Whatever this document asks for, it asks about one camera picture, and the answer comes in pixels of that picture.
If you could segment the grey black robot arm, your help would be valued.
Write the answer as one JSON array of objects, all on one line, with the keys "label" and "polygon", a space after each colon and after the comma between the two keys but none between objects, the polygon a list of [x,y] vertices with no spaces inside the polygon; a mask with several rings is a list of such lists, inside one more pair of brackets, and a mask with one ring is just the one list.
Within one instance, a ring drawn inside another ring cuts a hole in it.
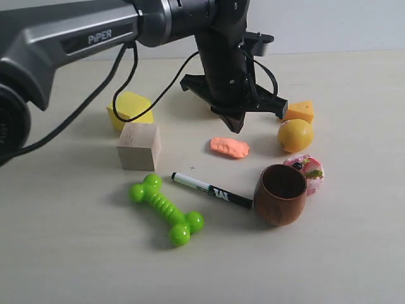
[{"label": "grey black robot arm", "polygon": [[178,73],[183,90],[205,100],[234,133],[247,112],[284,117],[287,101],[256,83],[257,57],[273,36],[247,31],[248,8],[248,1],[84,1],[2,11],[1,163],[48,143],[95,98],[26,145],[27,105],[46,110],[56,70],[115,46],[122,59],[138,44],[153,48],[192,36],[204,74]]}]

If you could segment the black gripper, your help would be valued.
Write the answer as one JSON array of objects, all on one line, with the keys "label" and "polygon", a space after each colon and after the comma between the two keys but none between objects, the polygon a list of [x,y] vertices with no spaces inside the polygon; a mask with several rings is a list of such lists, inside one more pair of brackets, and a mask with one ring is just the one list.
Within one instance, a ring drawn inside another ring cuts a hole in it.
[{"label": "black gripper", "polygon": [[241,132],[246,112],[270,112],[282,118],[288,109],[288,101],[278,97],[274,74],[265,66],[261,68],[269,76],[273,91],[269,92],[256,83],[256,56],[244,49],[244,34],[233,44],[215,31],[197,34],[204,74],[187,74],[180,81],[184,91],[192,91],[211,105],[234,133]]}]

